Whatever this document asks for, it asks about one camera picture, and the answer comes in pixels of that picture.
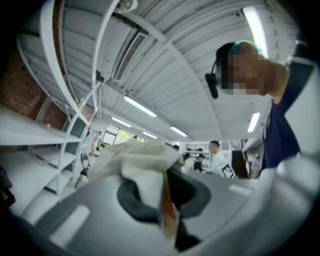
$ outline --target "chair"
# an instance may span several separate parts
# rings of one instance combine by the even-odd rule
[[[75,184],[75,186],[74,186],[75,189],[77,188],[77,185],[78,185],[79,181],[82,180],[82,177],[83,177],[83,176],[88,177],[88,171],[89,171],[89,169],[91,168],[90,162],[89,162],[89,158],[88,158],[88,155],[87,155],[86,153],[82,153],[82,154],[81,154],[81,163],[82,163],[83,169],[82,169],[82,171],[80,172],[80,176],[79,176],[79,178],[78,178],[78,180],[77,180],[77,182],[76,182],[76,184]]]

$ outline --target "air vent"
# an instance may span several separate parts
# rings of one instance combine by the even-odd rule
[[[140,32],[136,35],[136,37],[133,39],[132,43],[130,44],[129,48],[127,49],[127,51],[125,52],[121,60],[119,68],[116,71],[114,80],[118,81],[122,78],[130,61],[135,56],[137,50],[140,48],[140,46],[143,44],[146,38],[147,38],[147,35]]]

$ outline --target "fluorescent light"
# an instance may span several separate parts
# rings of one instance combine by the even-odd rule
[[[149,109],[145,108],[144,106],[140,105],[138,102],[134,101],[132,98],[129,98],[128,96],[124,96],[123,99],[134,105],[136,108],[142,110],[143,112],[147,113],[149,116],[152,116],[153,118],[155,118],[157,115],[155,113],[153,113],[152,111],[150,111]]]
[[[177,134],[180,134],[180,135],[183,136],[183,137],[188,137],[188,135],[186,135],[184,132],[180,131],[179,129],[177,129],[177,128],[174,127],[174,126],[171,126],[170,129],[173,130],[173,131],[175,131]]]
[[[147,136],[149,136],[149,137],[151,137],[151,138],[154,138],[154,139],[158,139],[158,137],[156,137],[156,136],[154,136],[154,135],[152,135],[152,134],[150,134],[150,133],[147,133],[147,132],[143,132],[143,134],[144,135],[147,135]]]
[[[259,120],[259,117],[260,117],[260,113],[254,113],[252,115],[252,119],[251,119],[251,122],[250,122],[250,125],[249,125],[249,128],[248,128],[248,133],[252,133],[257,125],[257,122]]]
[[[119,119],[116,119],[114,117],[112,117],[112,120],[114,120],[114,121],[116,121],[116,122],[118,122],[120,124],[123,124],[124,126],[132,127],[130,124],[127,124],[126,122],[123,122],[123,121],[121,121]]]
[[[246,21],[249,24],[251,33],[253,35],[254,42],[261,48],[262,53],[268,58],[268,47],[264,28],[261,20],[254,7],[245,7],[242,9]]]

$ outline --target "white shirt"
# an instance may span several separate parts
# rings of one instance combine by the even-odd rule
[[[227,164],[227,160],[221,152],[212,155],[211,171],[220,175],[221,168],[224,164]]]

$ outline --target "navy shirt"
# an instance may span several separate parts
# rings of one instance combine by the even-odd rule
[[[295,156],[300,151],[285,113],[306,85],[314,67],[311,65],[312,61],[308,47],[297,44],[292,60],[286,64],[290,70],[290,77],[281,102],[272,102],[265,134],[262,170],[277,167],[282,160]]]

